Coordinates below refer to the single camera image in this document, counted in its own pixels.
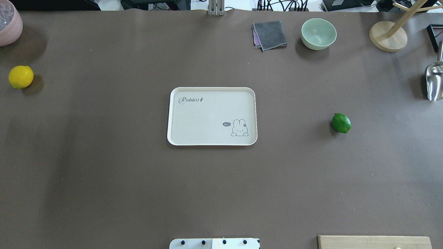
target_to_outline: white floor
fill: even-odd
[[[95,0],[95,2],[100,6],[101,10],[123,10],[123,7],[120,4],[120,0]],[[320,8],[322,0],[308,0],[307,7],[309,11],[322,11]],[[253,8],[256,8],[257,6],[257,0],[225,0],[225,7],[233,7],[236,9],[243,9],[243,10],[252,10]],[[158,4],[158,7],[162,9],[167,9],[166,4]],[[282,7],[279,4],[274,4],[273,8],[275,11],[281,11]],[[208,0],[201,2],[199,0],[191,0],[191,9],[208,9]],[[351,8],[351,9],[345,9],[340,10],[342,12],[378,12],[377,7],[374,6],[368,6],[368,7],[358,7],[358,8]],[[431,12],[440,12],[443,13],[443,8],[436,9],[436,10],[430,10],[428,13]]]

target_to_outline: pink bowl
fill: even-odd
[[[20,14],[11,2],[8,0],[0,0],[0,3],[10,3],[14,8],[14,16],[10,24],[4,28],[4,30],[0,31],[0,47],[3,47],[13,43],[20,37],[23,31],[23,22]]]

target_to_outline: scoop handle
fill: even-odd
[[[443,41],[440,41],[440,43],[439,43],[439,53],[438,53],[438,55],[437,55],[437,61],[441,61],[442,60],[442,57],[443,57],[443,50],[442,50],[442,47],[443,47]]]

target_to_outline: cartoon bunny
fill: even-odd
[[[248,127],[244,119],[234,120],[231,136],[249,136]]]

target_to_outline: bowl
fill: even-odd
[[[0,5],[1,9],[5,9],[0,10],[0,12],[2,12],[0,13],[1,15],[6,14],[6,11],[13,12],[12,19],[8,20],[9,24],[0,31],[0,47],[3,47],[13,43],[20,37],[23,31],[23,22],[17,9],[11,2],[8,0],[0,0]]]
[[[302,42],[312,50],[322,50],[334,43],[337,31],[334,26],[321,18],[309,19],[302,26]]]

